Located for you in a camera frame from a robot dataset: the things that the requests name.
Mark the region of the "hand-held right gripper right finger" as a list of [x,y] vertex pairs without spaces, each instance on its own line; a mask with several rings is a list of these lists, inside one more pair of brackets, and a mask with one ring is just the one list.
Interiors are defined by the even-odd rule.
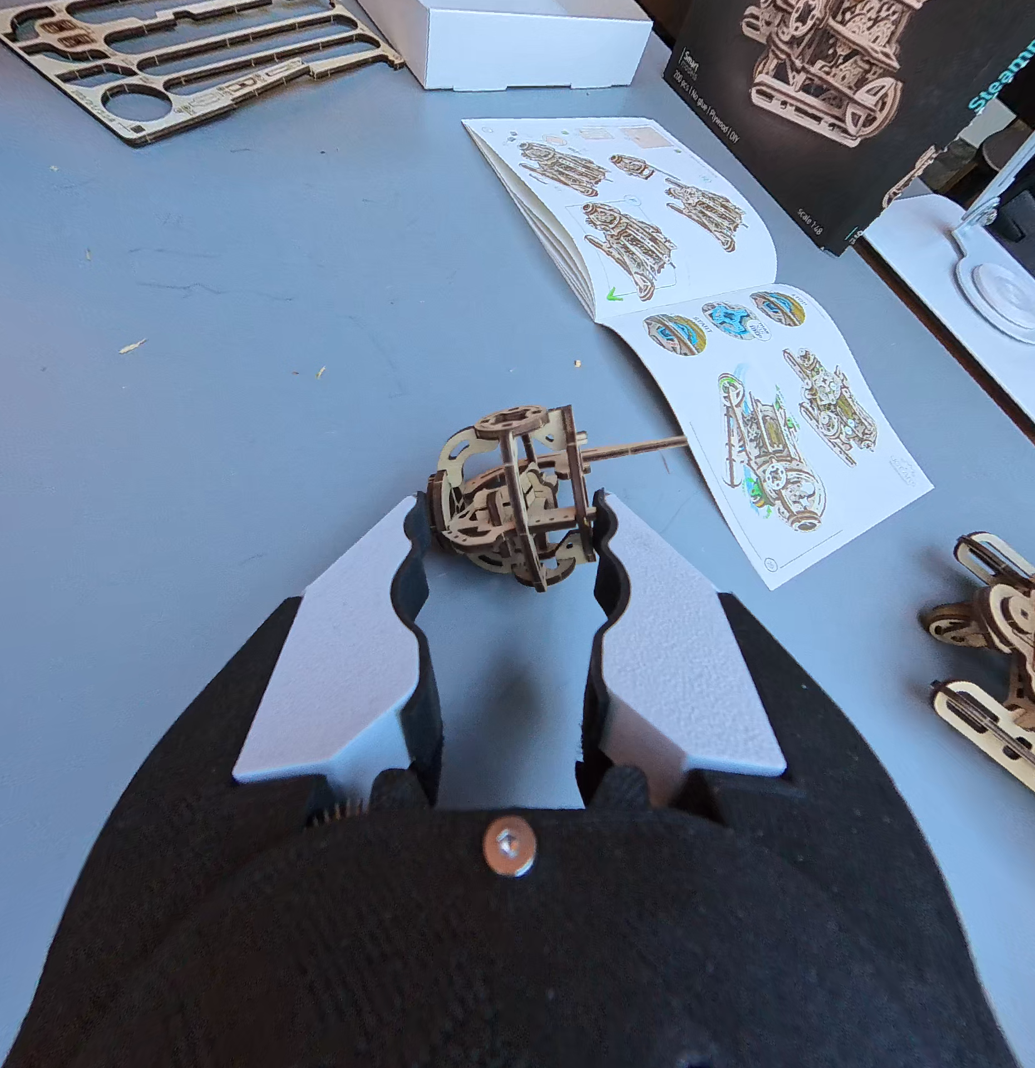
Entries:
[[599,555],[578,788],[587,805],[610,765],[644,772],[650,803],[689,771],[777,778],[777,742],[713,584],[617,496],[594,494]]

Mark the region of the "wooden tracked model chassis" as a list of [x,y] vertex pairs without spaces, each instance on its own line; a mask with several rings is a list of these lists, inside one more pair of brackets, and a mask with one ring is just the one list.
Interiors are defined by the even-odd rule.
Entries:
[[989,532],[960,537],[953,554],[983,587],[920,621],[939,642],[1007,655],[1008,692],[997,701],[965,680],[934,684],[934,710],[1035,794],[1035,566]]

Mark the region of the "white adjustable stand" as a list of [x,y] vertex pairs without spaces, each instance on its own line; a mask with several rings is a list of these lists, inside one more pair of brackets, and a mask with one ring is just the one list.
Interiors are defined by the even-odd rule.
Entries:
[[959,252],[955,279],[966,299],[995,329],[1026,344],[1035,344],[1035,282],[1020,268],[998,266],[987,260],[978,238],[984,235],[983,229],[995,220],[1000,198],[1034,155],[1035,131],[1028,136],[950,234]]

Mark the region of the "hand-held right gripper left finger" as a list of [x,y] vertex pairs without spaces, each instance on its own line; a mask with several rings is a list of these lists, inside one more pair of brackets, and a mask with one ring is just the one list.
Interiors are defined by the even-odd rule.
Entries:
[[322,774],[342,800],[407,768],[435,803],[443,723],[427,639],[423,493],[404,498],[305,587],[232,774],[242,783]]

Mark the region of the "instruction booklet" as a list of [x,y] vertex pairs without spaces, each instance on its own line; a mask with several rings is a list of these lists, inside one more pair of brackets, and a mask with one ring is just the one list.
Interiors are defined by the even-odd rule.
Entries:
[[595,321],[663,391],[768,588],[932,485],[744,197],[649,117],[462,125]]

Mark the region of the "white panel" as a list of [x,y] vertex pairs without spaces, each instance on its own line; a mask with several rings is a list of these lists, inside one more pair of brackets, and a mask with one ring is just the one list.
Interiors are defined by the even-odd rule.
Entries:
[[899,197],[871,224],[865,239],[1035,423],[1035,345],[998,331],[955,282],[958,253],[950,231],[962,216],[959,205],[938,194]]

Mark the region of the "wooden sphere model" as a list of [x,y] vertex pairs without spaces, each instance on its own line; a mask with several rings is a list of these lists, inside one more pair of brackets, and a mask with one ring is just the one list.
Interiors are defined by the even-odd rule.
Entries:
[[545,592],[595,561],[591,464],[686,445],[675,436],[589,447],[571,406],[496,411],[442,447],[427,488],[432,532],[446,551]]

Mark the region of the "wooden sheet with long slots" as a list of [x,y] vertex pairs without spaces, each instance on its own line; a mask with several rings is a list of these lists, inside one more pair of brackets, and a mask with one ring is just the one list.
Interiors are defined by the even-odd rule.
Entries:
[[404,65],[336,1],[17,2],[0,41],[136,147],[298,79]]

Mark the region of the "black model kit box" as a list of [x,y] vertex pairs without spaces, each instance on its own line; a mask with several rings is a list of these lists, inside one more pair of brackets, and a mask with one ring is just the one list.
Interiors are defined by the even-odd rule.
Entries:
[[700,1],[667,81],[832,253],[1035,56],[1035,1]]

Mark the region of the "white cardboard box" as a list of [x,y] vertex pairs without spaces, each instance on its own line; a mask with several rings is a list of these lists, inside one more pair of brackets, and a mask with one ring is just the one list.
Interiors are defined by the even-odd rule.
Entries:
[[650,35],[632,1],[361,1],[427,90],[626,87]]

